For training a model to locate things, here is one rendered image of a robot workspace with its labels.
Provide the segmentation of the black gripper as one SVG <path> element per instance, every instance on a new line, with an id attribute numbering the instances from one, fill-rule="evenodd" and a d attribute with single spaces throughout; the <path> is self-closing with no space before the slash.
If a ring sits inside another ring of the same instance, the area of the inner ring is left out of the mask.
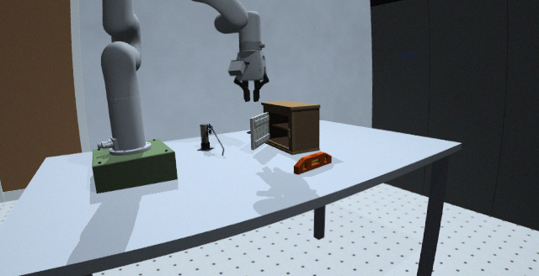
<path id="1" fill-rule="evenodd" d="M 249 62 L 246 64 L 243 75 L 236 76 L 234 83 L 243 90 L 245 102 L 250 101 L 250 90 L 248 90 L 248 81 L 254 81 L 253 101 L 259 101 L 259 90 L 270 80 L 267 77 L 267 69 L 264 52 L 261 50 L 240 50 L 237 53 L 237 60 Z M 265 71 L 266 69 L 266 71 Z M 238 81 L 237 81 L 237 80 Z M 263 80 L 260 82 L 260 80 Z M 243 81 L 240 82 L 240 81 Z"/>

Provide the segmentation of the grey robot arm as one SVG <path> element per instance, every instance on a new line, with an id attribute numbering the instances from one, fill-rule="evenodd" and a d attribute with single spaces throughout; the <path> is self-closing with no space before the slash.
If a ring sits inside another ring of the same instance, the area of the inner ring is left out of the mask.
<path id="1" fill-rule="evenodd" d="M 238 0 L 191 0 L 213 7 L 215 28 L 239 33 L 239 50 L 262 50 L 260 15 L 247 12 Z M 141 28 L 132 0 L 102 0 L 103 27 L 111 42 L 101 56 L 112 137 L 98 143 L 109 154 L 125 156 L 149 150 L 146 142 L 136 71 L 141 65 Z M 221 15 L 222 14 L 222 15 Z M 112 37 L 114 36 L 114 37 Z M 127 44 L 126 44 L 127 43 Z"/>

